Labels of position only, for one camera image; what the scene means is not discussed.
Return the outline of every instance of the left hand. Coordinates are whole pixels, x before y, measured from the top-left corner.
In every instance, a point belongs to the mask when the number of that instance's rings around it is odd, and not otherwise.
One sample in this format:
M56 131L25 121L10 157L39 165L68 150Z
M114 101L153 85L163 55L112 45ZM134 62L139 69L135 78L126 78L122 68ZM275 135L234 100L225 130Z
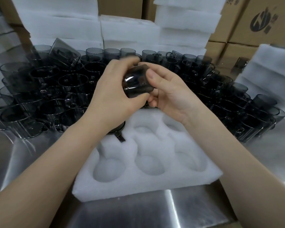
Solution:
M97 120L108 133L116 128L135 111L143 107L150 94L128 98L122 88L123 76L128 69L138 64L139 57L112 60L97 82L92 101L80 121Z

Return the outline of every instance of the fingernail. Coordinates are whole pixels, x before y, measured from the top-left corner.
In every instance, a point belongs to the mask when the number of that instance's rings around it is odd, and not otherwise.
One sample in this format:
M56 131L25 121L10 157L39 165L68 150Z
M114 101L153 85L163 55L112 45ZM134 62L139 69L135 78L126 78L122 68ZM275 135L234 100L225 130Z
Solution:
M155 78L156 73L152 69L148 69L147 70L147 76L148 76L148 78L153 79L153 78Z

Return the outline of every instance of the hand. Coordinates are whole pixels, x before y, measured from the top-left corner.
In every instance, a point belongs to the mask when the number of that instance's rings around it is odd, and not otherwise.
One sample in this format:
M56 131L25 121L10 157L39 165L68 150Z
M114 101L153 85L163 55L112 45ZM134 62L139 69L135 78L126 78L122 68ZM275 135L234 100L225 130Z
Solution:
M84 120L96 117L108 133L144 106L150 94L128 98L122 88L123 76L138 62L135 56L110 61L97 82L92 101L82 117Z
M194 117L204 104L187 87L183 80L175 73L151 63L146 76L149 83L156 89L148 98L151 107L158 107L174 120L185 124L189 117Z

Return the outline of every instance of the forearm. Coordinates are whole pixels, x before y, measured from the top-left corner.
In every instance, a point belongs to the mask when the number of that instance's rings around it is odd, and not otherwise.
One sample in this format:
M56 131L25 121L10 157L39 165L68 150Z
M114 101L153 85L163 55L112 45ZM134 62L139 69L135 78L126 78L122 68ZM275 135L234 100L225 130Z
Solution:
M48 227L77 172L106 133L99 121L71 126L0 192L0 227Z
M243 227L285 227L285 186L205 106L185 127L221 168L221 183Z

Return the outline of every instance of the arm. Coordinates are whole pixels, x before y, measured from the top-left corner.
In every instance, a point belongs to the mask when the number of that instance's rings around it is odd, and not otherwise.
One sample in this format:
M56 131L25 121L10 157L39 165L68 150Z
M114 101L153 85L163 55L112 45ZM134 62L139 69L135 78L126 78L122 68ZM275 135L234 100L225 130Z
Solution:
M122 78L139 58L113 60L81 119L0 192L0 227L48 227L96 144L141 108L149 94L128 99Z
M285 227L285 185L237 141L176 74L148 65L153 70L148 70L148 80L157 88L148 99L149 105L181 122L224 172L220 180L242 226Z

